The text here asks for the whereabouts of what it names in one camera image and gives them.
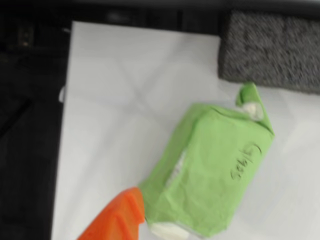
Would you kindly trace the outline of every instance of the gray textured mat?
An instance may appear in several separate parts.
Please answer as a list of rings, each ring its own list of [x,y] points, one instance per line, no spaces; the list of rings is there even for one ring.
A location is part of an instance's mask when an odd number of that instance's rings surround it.
[[[320,94],[320,23],[234,11],[219,51],[219,77]]]

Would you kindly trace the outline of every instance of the orange plastic handle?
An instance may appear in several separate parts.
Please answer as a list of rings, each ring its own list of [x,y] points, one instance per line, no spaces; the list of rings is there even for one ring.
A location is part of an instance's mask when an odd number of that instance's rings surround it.
[[[138,240],[139,224],[144,221],[143,196],[133,187],[116,196],[78,240]]]

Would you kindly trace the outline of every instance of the white sheet of paper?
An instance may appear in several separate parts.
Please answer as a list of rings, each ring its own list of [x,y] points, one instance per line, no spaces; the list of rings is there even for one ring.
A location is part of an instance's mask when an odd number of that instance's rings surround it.
[[[75,22],[52,240],[74,240],[150,173],[188,106],[233,106],[217,36]],[[318,240],[320,96],[258,88],[276,134],[230,227],[215,240]],[[146,224],[140,240],[155,240]]]

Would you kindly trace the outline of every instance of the green package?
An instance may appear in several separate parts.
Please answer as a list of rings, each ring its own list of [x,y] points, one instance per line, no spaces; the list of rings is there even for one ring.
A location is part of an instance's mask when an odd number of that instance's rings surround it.
[[[174,130],[150,176],[140,184],[149,225],[174,223],[210,237],[227,228],[274,132],[256,86],[236,99],[261,106],[263,117],[194,104]]]

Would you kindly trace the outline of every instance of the black fabric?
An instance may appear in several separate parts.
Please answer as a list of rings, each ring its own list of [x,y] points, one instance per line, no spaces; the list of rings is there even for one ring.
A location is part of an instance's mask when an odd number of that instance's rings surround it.
[[[60,26],[0,14],[0,240],[50,239],[69,40]]]

